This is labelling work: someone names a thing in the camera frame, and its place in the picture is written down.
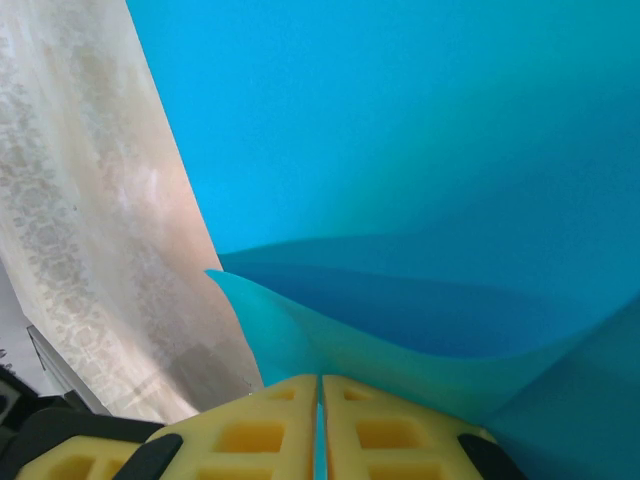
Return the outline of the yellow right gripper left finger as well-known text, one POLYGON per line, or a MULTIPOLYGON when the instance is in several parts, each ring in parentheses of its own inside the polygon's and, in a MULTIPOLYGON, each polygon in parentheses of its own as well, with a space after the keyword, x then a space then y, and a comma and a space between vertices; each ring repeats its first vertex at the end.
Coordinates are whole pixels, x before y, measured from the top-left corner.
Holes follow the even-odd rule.
POLYGON ((164 479, 311 479, 318 380, 299 375, 168 425, 182 445, 164 479))

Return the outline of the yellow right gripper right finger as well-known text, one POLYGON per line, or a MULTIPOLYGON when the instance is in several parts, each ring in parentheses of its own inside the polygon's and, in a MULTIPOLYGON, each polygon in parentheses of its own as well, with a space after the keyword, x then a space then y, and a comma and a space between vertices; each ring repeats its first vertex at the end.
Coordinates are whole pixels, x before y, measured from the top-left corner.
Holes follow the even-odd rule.
POLYGON ((330 479, 524 479, 484 428, 355 380, 325 375, 330 479))

